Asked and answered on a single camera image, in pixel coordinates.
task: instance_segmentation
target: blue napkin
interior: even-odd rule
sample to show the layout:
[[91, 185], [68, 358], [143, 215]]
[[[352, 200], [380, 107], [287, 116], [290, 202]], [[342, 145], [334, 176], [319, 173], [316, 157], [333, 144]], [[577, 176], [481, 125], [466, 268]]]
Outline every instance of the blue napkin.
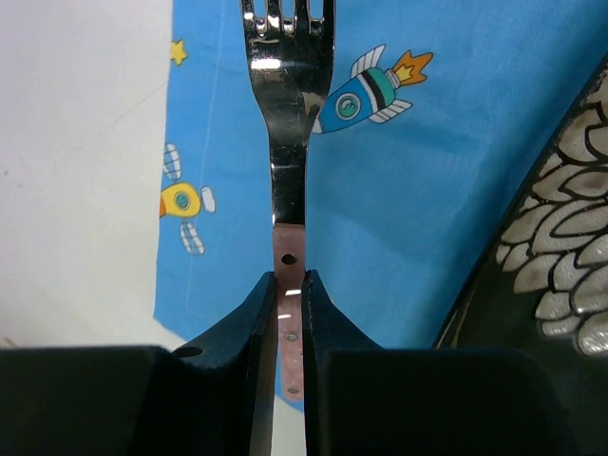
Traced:
[[[606, 18], [597, 0], [337, 1], [308, 267], [376, 342], [432, 342], [608, 48]], [[270, 170], [238, 0], [176, 0], [171, 60], [155, 316], [189, 339], [272, 270]]]

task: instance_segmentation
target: rocket flame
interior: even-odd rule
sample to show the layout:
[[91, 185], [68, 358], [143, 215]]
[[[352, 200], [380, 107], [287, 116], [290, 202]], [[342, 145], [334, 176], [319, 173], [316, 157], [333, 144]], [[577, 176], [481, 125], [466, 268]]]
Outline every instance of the rocket flame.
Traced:
[[431, 52], [420, 54], [417, 56], [411, 55], [411, 50], [408, 50], [397, 61], [392, 68], [392, 72], [399, 78], [400, 86], [411, 86], [412, 84], [422, 83], [427, 79], [427, 75], [422, 74], [422, 70], [428, 65], [428, 62], [433, 58]]

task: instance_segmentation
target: silver fork head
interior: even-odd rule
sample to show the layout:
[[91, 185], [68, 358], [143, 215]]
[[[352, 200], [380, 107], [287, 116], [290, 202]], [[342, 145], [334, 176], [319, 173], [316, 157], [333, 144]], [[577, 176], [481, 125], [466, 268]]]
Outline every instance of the silver fork head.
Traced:
[[266, 0], [265, 16], [255, 15], [253, 3], [241, 0], [245, 47], [269, 135], [308, 144], [332, 81], [334, 0], [324, 0], [323, 17], [316, 20], [309, 0], [295, 0], [289, 18], [283, 17], [281, 0]]

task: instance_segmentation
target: fork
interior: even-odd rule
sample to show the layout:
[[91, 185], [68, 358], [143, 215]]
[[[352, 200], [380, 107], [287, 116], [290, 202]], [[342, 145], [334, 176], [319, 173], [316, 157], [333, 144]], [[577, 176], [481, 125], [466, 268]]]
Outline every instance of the fork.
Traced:
[[306, 273], [306, 159], [314, 120], [333, 74], [334, 0], [313, 19], [309, 0], [295, 0], [283, 17], [281, 0], [256, 15], [241, 0], [252, 89], [268, 129], [273, 201], [273, 258], [278, 347], [284, 396], [304, 398], [301, 287]]

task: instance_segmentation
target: pink fork handle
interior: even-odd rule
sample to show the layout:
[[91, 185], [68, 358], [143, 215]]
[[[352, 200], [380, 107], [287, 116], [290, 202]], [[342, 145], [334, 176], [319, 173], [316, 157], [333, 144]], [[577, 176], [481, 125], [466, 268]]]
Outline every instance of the pink fork handle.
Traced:
[[283, 394], [290, 401], [304, 399], [302, 359], [302, 282], [306, 273], [306, 228], [277, 223], [273, 229], [278, 350]]

